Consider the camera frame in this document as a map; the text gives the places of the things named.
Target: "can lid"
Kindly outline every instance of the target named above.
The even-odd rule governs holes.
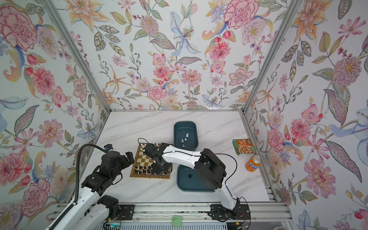
[[[262,163],[262,160],[261,160],[261,158],[258,155],[254,155],[253,156],[253,161],[256,164],[261,164]]]

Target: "chessboard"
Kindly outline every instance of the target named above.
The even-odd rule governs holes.
[[[142,148],[145,146],[146,143],[139,143],[130,177],[170,179],[170,173],[167,171],[163,172],[161,175],[157,175],[153,171],[151,167],[153,160],[143,153]]]

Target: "metal corner post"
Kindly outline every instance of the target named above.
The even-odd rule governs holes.
[[[89,67],[83,60],[78,47],[76,46],[75,42],[73,41],[72,37],[70,36],[69,30],[64,24],[64,21],[62,20],[59,12],[57,11],[54,3],[52,0],[40,0],[41,4],[43,5],[44,9],[49,13],[49,17],[54,23],[55,27],[60,33],[61,38],[66,42],[68,47],[70,48],[70,51],[72,52],[73,56],[75,57],[75,61],[77,65],[82,69],[84,75],[87,78],[87,81],[91,87],[91,89],[94,91],[97,99],[99,100],[101,106],[103,109],[107,112],[107,114],[110,114],[111,108],[109,104],[107,103],[105,97],[102,95],[101,90],[99,89],[92,72],[90,71]]]
[[[266,60],[264,65],[261,68],[261,71],[259,72],[258,78],[256,80],[256,83],[254,84],[254,87],[245,103],[245,106],[243,107],[243,114],[246,115],[246,112],[248,111],[249,108],[251,108],[252,103],[257,95],[257,92],[261,86],[261,83],[263,82],[263,79],[266,76],[266,73],[268,71],[268,69],[270,68],[270,66],[272,65],[273,59],[276,56],[276,52],[279,49],[279,47],[281,46],[282,40],[285,36],[285,34],[287,33],[287,30],[290,27],[290,24],[294,18],[295,13],[297,12],[297,9],[300,5],[300,3],[302,2],[302,0],[291,0],[291,3],[289,5],[289,7],[286,10],[285,13],[285,17],[281,23],[280,26],[280,30],[279,33],[276,37],[276,39],[273,42],[273,45],[268,53],[268,55],[266,56]]]

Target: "table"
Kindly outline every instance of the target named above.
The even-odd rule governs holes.
[[[121,154],[132,152],[135,157],[138,148],[137,139],[140,137],[150,143],[173,143],[174,124],[178,121],[193,121],[197,125],[199,140],[197,151],[208,148],[214,153],[226,153],[235,157],[238,169],[228,180],[228,187],[232,188],[235,196],[244,196],[248,202],[269,202],[260,171],[249,172],[245,169],[245,163],[251,156],[249,154],[238,156],[232,145],[233,139],[247,138],[237,111],[111,112],[97,145],[103,147],[112,144]],[[81,181],[101,164],[102,155],[103,152],[97,149],[92,152]],[[227,175],[231,175],[235,170],[235,161],[225,155],[217,156],[226,165]],[[181,191],[176,184],[178,164],[173,164],[170,179],[130,177],[131,167],[122,171],[122,180],[110,186],[104,195],[113,196],[124,203],[220,202],[220,198],[214,192]]]

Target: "floral wallpaper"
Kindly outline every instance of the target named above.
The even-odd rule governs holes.
[[[289,1],[54,3],[114,111],[240,109]]]
[[[107,119],[69,53],[38,1],[0,1],[1,230],[47,227]]]
[[[247,119],[300,230],[368,229],[365,0],[304,0]]]

